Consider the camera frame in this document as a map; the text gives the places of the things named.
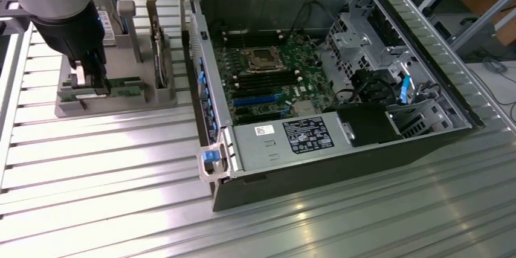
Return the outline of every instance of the sticker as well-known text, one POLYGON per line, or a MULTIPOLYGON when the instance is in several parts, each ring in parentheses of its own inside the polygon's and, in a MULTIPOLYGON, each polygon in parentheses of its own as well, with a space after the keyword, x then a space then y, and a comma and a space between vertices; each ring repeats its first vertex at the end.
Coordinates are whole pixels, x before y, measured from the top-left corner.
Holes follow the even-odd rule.
POLYGON ((104 45, 116 45, 113 27, 105 10, 97 10, 104 27, 104 45))
POLYGON ((256 131, 256 136, 260 136, 265 134, 273 134, 275 128, 272 127, 272 125, 265 125, 265 126, 255 127, 255 131, 256 131))
POLYGON ((335 146, 323 117, 284 122, 283 127, 295 154, 335 146))

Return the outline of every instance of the white label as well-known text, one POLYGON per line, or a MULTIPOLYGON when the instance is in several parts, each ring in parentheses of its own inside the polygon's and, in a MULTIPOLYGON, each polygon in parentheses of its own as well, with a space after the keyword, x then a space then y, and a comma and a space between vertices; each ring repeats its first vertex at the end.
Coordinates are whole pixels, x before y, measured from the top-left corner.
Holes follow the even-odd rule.
POLYGON ((275 128, 272 127, 272 125, 265 125, 265 126, 255 127, 255 131, 256 131, 256 136, 260 136, 265 134, 273 134, 275 128))
POLYGON ((113 27, 105 10, 99 10, 99 17, 104 26, 104 45, 116 45, 113 27))

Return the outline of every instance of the green circuit board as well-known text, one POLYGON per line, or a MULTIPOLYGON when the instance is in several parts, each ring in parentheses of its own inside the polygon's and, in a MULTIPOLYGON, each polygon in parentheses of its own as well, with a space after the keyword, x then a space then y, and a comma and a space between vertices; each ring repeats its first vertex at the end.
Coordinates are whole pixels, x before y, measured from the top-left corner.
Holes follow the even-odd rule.
POLYGON ((213 49, 225 100, 228 101, 229 113, 235 125, 253 123, 255 116, 265 117, 268 115, 276 115, 271 116, 271 120, 296 117, 297 113, 293 110, 293 105, 299 101, 311 101, 313 111, 311 110, 309 112, 315 114, 321 113, 332 104, 333 93, 329 87, 329 81, 321 67, 316 65, 319 54, 307 40, 301 43, 296 34, 292 34, 288 40, 275 47, 227 48, 217 43, 213 45, 213 49), (236 88, 236 77, 260 74, 249 73, 249 59, 245 55, 249 50, 271 50, 277 52, 284 70, 299 72, 295 77, 296 82, 292 85, 269 87, 272 95, 275 96, 275 102, 235 106, 233 101, 236 98, 233 95, 241 91, 241 89, 236 88))

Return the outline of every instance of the circuit board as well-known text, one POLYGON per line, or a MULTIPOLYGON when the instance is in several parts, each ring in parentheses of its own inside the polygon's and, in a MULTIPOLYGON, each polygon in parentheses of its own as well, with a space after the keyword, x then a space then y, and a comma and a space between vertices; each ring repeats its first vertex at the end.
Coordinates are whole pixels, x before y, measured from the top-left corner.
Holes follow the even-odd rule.
POLYGON ((313 115, 331 105, 317 51, 303 36, 292 34, 273 47, 227 48, 217 43, 213 49, 235 125, 313 115), (265 60, 265 68, 253 65, 255 55, 265 60))

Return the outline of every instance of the slotted aluminum surface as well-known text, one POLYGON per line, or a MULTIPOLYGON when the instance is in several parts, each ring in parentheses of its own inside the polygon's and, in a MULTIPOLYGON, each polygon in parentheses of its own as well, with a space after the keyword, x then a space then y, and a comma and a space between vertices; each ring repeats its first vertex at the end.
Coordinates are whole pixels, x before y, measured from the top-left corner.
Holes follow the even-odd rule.
MULTIPOLYGON (((0 140, 0 257, 515 254, 515 135, 413 7, 391 2, 485 130, 407 167, 219 213, 197 178, 177 0, 157 1, 173 47, 173 109, 57 119, 59 54, 37 33, 25 34, 25 43, 13 37, 20 61, 0 140)), ((144 0, 136 4, 145 31, 144 0)))

